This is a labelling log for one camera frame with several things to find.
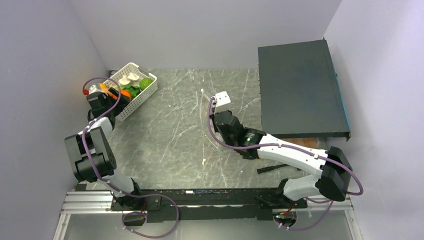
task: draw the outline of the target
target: white wall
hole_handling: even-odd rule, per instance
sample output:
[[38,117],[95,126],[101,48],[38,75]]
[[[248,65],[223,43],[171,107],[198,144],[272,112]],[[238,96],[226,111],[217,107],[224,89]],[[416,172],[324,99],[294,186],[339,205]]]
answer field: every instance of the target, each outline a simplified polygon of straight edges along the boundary
[[53,238],[76,183],[64,139],[87,124],[83,82],[106,74],[68,0],[0,1],[0,239]]
[[70,0],[109,69],[257,68],[258,47],[318,40],[341,0]]
[[343,0],[325,32],[352,138],[329,139],[362,180],[364,239],[423,239],[424,2]]

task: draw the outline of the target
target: orange pepper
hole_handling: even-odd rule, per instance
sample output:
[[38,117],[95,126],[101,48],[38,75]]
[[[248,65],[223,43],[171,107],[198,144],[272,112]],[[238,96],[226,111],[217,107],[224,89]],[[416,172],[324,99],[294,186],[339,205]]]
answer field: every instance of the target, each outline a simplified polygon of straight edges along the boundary
[[[120,91],[120,93],[121,93],[123,96],[128,97],[130,102],[133,100],[133,98],[131,97],[131,94],[130,94],[127,90],[121,90],[121,91]],[[113,95],[113,94],[112,94],[112,93],[110,93],[109,91],[107,91],[107,94],[108,94],[109,96],[111,96],[111,97],[112,97],[113,99],[115,99],[115,100],[117,100],[117,99],[118,99],[118,97],[117,97],[117,96]]]

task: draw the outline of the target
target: green lime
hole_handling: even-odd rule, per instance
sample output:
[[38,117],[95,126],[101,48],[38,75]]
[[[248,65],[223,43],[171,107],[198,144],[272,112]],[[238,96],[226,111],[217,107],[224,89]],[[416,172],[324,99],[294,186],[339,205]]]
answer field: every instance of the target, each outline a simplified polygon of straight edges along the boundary
[[143,80],[140,81],[141,90],[145,90],[152,82],[150,78],[143,78]]

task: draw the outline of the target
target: white plastic basket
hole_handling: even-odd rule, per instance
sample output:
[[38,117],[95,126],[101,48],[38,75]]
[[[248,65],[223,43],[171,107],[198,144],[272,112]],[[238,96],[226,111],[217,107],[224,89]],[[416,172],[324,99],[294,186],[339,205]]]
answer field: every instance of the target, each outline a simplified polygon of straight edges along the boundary
[[[158,83],[156,80],[158,79],[155,75],[151,73],[147,73],[146,71],[142,70],[137,64],[130,62],[127,65],[125,65],[123,68],[121,68],[119,71],[117,71],[113,76],[110,78],[118,81],[122,78],[124,74],[128,75],[129,73],[134,73],[138,76],[140,76],[140,79],[137,81],[131,81],[131,84],[133,86],[139,86],[140,81],[144,78],[150,78],[153,82],[146,87],[139,95],[137,95],[123,110],[122,112],[116,117],[119,121],[124,121],[130,114],[132,114],[142,103],[146,101],[156,90],[158,90]],[[111,82],[110,80],[106,80],[104,84],[110,88],[113,87],[115,84]]]

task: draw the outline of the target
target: marble tabletop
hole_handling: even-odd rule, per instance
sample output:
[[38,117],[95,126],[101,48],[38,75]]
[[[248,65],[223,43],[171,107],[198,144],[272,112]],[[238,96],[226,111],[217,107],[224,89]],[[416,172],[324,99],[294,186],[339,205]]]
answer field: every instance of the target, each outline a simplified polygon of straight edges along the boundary
[[[232,113],[249,128],[262,129],[257,69],[150,69],[158,90],[108,136],[117,167],[142,189],[277,187],[285,178],[306,173],[281,164],[243,159],[208,140],[203,131],[201,89],[227,91]],[[96,183],[89,189],[102,188]]]

